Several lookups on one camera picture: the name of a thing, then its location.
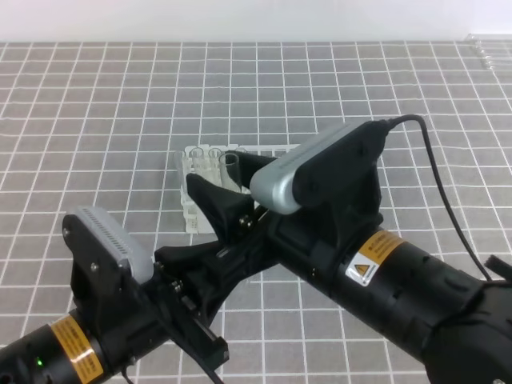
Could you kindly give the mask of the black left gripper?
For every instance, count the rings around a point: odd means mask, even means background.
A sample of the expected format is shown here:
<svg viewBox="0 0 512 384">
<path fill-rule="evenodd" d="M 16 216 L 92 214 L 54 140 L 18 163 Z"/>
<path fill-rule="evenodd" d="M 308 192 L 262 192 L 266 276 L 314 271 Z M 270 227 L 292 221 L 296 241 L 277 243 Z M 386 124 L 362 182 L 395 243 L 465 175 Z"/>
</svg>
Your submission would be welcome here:
<svg viewBox="0 0 512 384">
<path fill-rule="evenodd" d="M 246 263 L 236 246 L 220 241 L 163 246 L 154 252 L 153 277 L 139 284 L 71 213 L 62 220 L 62 236 L 73 255 L 75 315 L 99 348 L 107 376 L 125 374 L 167 341 L 208 376 L 227 362 L 226 342 L 209 327 L 237 285 L 264 264 Z M 195 304 L 177 280 L 186 277 Z"/>
</svg>

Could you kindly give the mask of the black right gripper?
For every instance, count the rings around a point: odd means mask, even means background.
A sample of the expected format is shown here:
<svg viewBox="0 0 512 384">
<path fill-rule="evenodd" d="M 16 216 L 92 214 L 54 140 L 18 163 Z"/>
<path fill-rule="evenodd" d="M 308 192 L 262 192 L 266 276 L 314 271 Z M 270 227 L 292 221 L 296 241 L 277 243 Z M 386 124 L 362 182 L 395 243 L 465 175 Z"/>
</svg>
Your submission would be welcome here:
<svg viewBox="0 0 512 384">
<path fill-rule="evenodd" d="M 248 194 L 186 176 L 188 195 L 218 240 L 236 246 L 264 269 L 281 264 L 326 295 L 366 288 L 378 264 L 361 252 L 378 231 L 381 191 L 377 162 L 386 141 L 383 120 L 357 123 L 340 142 L 300 166 L 293 182 L 302 208 L 288 215 L 260 206 Z M 254 174 L 276 160 L 235 150 L 234 182 L 249 188 Z"/>
</svg>

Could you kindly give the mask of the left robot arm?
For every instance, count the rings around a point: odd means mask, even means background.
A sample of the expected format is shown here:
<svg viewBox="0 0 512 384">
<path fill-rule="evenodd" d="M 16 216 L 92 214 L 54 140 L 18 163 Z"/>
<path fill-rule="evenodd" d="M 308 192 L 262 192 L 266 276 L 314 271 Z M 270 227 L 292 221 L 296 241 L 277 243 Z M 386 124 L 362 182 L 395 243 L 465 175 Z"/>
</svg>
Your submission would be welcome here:
<svg viewBox="0 0 512 384">
<path fill-rule="evenodd" d="M 62 236 L 73 255 L 75 308 L 2 349 L 2 382 L 103 383 L 169 341 L 209 376 L 228 360 L 210 324 L 256 272 L 234 249 L 210 242 L 152 254 L 92 206 L 68 213 Z"/>
</svg>

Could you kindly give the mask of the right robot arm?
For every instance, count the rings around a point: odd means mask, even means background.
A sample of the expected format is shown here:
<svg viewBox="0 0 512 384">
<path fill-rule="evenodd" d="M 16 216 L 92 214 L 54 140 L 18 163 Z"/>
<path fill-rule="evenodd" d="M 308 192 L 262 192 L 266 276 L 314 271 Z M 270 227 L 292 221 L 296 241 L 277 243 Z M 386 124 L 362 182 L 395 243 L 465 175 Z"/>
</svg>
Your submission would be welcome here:
<svg viewBox="0 0 512 384">
<path fill-rule="evenodd" d="M 432 383 L 511 380 L 511 268 L 483 281 L 382 228 L 377 162 L 407 116 L 350 123 L 279 158 L 240 154 L 247 194 L 196 174 L 187 191 L 218 237 L 222 272 L 278 263 L 419 360 Z"/>
</svg>

